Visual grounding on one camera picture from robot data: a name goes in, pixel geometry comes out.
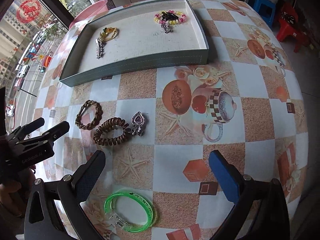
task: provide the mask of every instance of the blue gripper pad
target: blue gripper pad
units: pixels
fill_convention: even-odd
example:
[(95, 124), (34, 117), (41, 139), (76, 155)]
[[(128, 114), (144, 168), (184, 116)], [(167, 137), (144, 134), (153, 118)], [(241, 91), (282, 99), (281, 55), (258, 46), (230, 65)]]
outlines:
[(217, 150), (210, 153), (209, 166), (214, 176), (217, 178), (227, 200), (236, 204), (239, 200), (240, 193), (239, 183), (233, 174), (234, 172), (238, 172), (237, 169), (230, 165)]

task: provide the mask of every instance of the brown braided bracelet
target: brown braided bracelet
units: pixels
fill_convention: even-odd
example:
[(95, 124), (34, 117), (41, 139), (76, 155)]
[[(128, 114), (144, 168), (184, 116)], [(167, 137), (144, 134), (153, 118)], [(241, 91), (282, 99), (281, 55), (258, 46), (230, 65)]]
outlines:
[[(103, 132), (110, 132), (116, 128), (116, 125), (121, 126), (123, 134), (116, 138), (101, 138)], [(125, 123), (124, 119), (119, 117), (113, 117), (106, 120), (93, 134), (93, 140), (98, 145), (116, 145), (126, 141), (130, 135), (131, 129), (127, 128), (128, 123)]]
[[(96, 106), (96, 114), (95, 114), (91, 123), (84, 125), (81, 122), (82, 112), (84, 109), (88, 108), (91, 105)], [(103, 114), (103, 111), (102, 111), (101, 105), (98, 102), (93, 101), (93, 100), (87, 100), (83, 104), (83, 106), (81, 106), (80, 111), (77, 114), (75, 124), (79, 127), (79, 129), (92, 130), (93, 128), (95, 128), (99, 124), (100, 120), (102, 119), (102, 114)]]

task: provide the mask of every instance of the colorful bead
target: colorful bead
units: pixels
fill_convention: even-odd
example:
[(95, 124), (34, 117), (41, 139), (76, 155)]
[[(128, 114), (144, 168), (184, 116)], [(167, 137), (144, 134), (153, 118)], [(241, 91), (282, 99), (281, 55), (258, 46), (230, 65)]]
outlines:
[(173, 11), (173, 10), (166, 10), (166, 11), (160, 11), (159, 13), (156, 13), (155, 14), (155, 17), (154, 17), (154, 21), (157, 22), (157, 23), (165, 23), (166, 21), (165, 20), (161, 20), (161, 16), (162, 16), (162, 12), (170, 12), (170, 13), (173, 13), (175, 15), (180, 15), (181, 18), (179, 18), (178, 20), (170, 20), (170, 21), (167, 21), (170, 25), (175, 25), (175, 24), (179, 24), (179, 23), (183, 23), (187, 20), (187, 16), (186, 14), (184, 14), (183, 12), (178, 12), (178, 11)]

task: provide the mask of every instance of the round table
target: round table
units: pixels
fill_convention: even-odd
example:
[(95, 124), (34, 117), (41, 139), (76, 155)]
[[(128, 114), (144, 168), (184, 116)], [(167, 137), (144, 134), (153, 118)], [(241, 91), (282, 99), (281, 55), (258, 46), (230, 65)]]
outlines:
[[(106, 167), (82, 206), (106, 239), (118, 239), (110, 237), (113, 232), (122, 240), (163, 240), (184, 228), (191, 228), (195, 239), (209, 239), (233, 207), (210, 171), (212, 150), (219, 150), (240, 173), (255, 180), (278, 178), (290, 219), (297, 208), (307, 170), (308, 130), (300, 87), (285, 52), (246, 3), (189, 2), (211, 48), (207, 65), (125, 73), (70, 88), (59, 82), (59, 76), (79, 33), (98, 15), (68, 31), (41, 83), (34, 119), (42, 116), (45, 125), (32, 136), (61, 121), (68, 121), (70, 130), (55, 142), (55, 155), (37, 165), (36, 177), (60, 180), (95, 150), (104, 151)], [(218, 59), (213, 61), (214, 53)], [(131, 123), (132, 116), (142, 112), (144, 135), (113, 147), (96, 145), (94, 129), (75, 125), (76, 114), (88, 99), (101, 104), (100, 123), (114, 116)], [(93, 117), (89, 109), (82, 122)], [(127, 233), (107, 220), (103, 203), (122, 188), (157, 207), (159, 220), (152, 228)], [(76, 236), (61, 204), (57, 205), (67, 230)], [(255, 203), (240, 236), (256, 210)]]

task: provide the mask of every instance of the human hand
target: human hand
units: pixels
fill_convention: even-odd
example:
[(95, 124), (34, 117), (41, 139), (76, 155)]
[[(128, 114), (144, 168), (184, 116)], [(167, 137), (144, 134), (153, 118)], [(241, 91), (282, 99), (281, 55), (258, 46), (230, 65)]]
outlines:
[[(29, 198), (32, 184), (36, 179), (31, 169), (27, 170), (27, 178), (25, 178), (25, 181), (27, 182), (26, 186), (28, 187), (25, 192), (25, 199)], [(17, 193), (19, 189), (21, 189), (21, 183), (12, 179), (8, 179), (0, 184), (0, 202), (15, 216), (24, 215), (26, 211), (25, 200), (22, 200)]]

